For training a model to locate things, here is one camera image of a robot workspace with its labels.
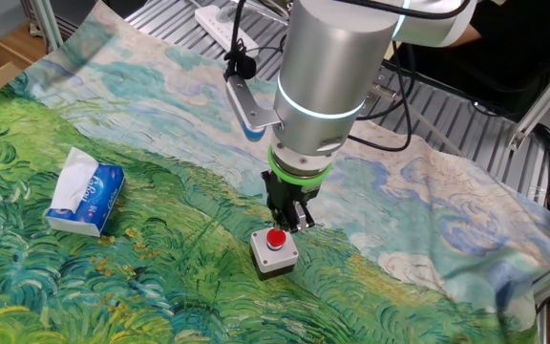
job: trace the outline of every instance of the green ring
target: green ring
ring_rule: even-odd
[[[275,174],[279,178],[283,179],[288,183],[292,183],[300,186],[310,186],[310,185],[315,185],[317,183],[321,183],[324,180],[324,178],[328,175],[328,172],[330,172],[330,169],[332,168],[332,163],[331,163],[328,165],[328,167],[326,167],[326,170],[324,170],[324,172],[322,172],[322,174],[320,174],[317,177],[313,177],[309,179],[297,178],[287,174],[284,170],[279,168],[279,166],[275,163],[275,161],[273,160],[273,146],[271,145],[268,146],[268,154],[266,158],[268,159],[268,165],[271,166],[271,170],[273,170],[273,172],[275,172]]]

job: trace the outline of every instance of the silver cylinder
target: silver cylinder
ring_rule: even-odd
[[[462,0],[404,0],[403,8],[429,13],[445,13],[459,7]],[[446,47],[456,42],[468,27],[476,0],[457,16],[443,20],[419,19],[401,15],[393,40],[426,47]]]
[[[397,22],[396,14],[341,2],[294,3],[274,107],[282,144],[309,156],[340,148]]]

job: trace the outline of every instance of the power strip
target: power strip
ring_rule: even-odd
[[[221,23],[216,19],[220,8],[216,5],[205,6],[195,11],[195,20],[199,23],[227,52],[230,51],[230,42],[233,39],[233,22]],[[248,51],[247,55],[256,57],[258,55],[258,44],[251,39],[247,33],[239,29],[237,36],[243,40]]]

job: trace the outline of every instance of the white cable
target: white cable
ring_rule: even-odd
[[[372,90],[380,97],[383,98],[392,98],[391,94],[388,93],[387,89],[384,89],[382,87],[373,87]],[[400,101],[402,97],[401,96],[393,96],[393,100]],[[428,128],[430,128],[430,131],[432,131],[437,138],[439,138],[445,145],[452,151],[454,154],[456,154],[459,157],[466,158],[466,155],[460,151],[457,146],[451,140],[447,139],[443,133],[440,132],[432,123],[430,123],[429,120],[427,120],[421,113],[417,110],[415,110],[414,107],[412,107],[409,104],[409,111],[411,112],[411,115],[413,115],[415,118],[417,118],[420,122],[425,124]]]
[[[234,3],[238,3],[239,0],[231,0]],[[269,8],[268,6],[265,6],[261,3],[257,3],[254,1],[245,1],[246,8],[255,11],[256,13],[263,15],[269,19],[275,20],[276,22],[279,22],[284,25],[288,25],[287,20],[289,19],[289,15],[287,15],[287,12],[284,11],[286,15],[281,15],[280,13],[277,13],[273,9]]]
[[[264,0],[268,5],[270,5],[273,9],[277,9],[276,11],[272,8],[267,7],[270,11],[276,12],[278,15],[281,15],[285,19],[289,19],[289,14],[287,14],[286,9],[279,6],[278,3],[272,1],[272,0]]]
[[[199,9],[202,9],[202,6],[199,5],[199,3],[196,0],[189,0],[191,3],[195,4],[195,6]]]

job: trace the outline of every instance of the cloth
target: cloth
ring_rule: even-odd
[[[223,65],[98,3],[0,90],[0,342],[533,342],[550,212],[413,137],[348,141],[297,233],[295,270],[260,281],[268,139],[243,138]],[[251,80],[263,106],[276,85]],[[353,134],[396,146],[373,123]],[[125,172],[102,238],[44,214],[74,146]]]

